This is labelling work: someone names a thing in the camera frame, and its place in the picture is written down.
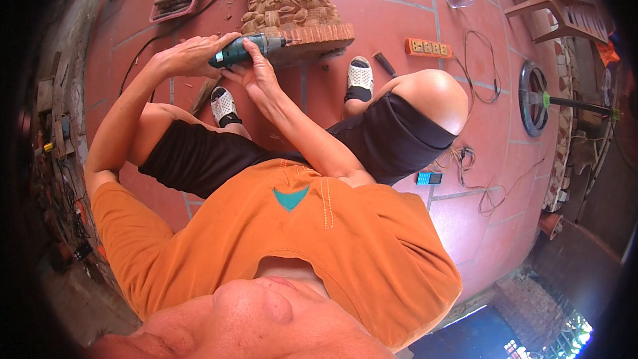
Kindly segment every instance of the orange power strip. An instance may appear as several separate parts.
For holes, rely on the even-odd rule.
[[[452,48],[444,43],[407,38],[405,40],[405,53],[410,56],[449,59],[452,57]]]

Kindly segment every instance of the rotary tool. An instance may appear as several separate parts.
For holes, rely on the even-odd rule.
[[[215,68],[228,68],[233,64],[250,60],[250,54],[244,49],[244,38],[249,38],[251,42],[256,44],[264,57],[268,57],[268,54],[271,52],[293,42],[292,39],[268,37],[263,33],[259,35],[241,36],[226,45],[215,57],[208,61],[208,64],[211,64],[211,66]]]

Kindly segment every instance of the brown plastic chair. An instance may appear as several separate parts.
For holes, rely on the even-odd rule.
[[[577,36],[608,44],[607,30],[596,7],[582,0],[528,0],[505,9],[505,15],[509,18],[541,9],[549,9],[554,14],[558,20],[558,28],[537,37],[534,39],[535,43],[563,36]]]

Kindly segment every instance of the carved wooden statue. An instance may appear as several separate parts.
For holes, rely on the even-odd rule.
[[[248,0],[244,35],[283,36],[295,41],[269,56],[274,66],[290,66],[339,57],[355,39],[330,0]]]

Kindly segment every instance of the terracotta pot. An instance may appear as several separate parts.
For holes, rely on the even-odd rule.
[[[556,234],[560,233],[563,230],[563,225],[561,224],[562,221],[562,215],[558,215],[557,213],[543,212],[540,214],[538,226],[547,236],[549,236],[550,240],[554,240]]]

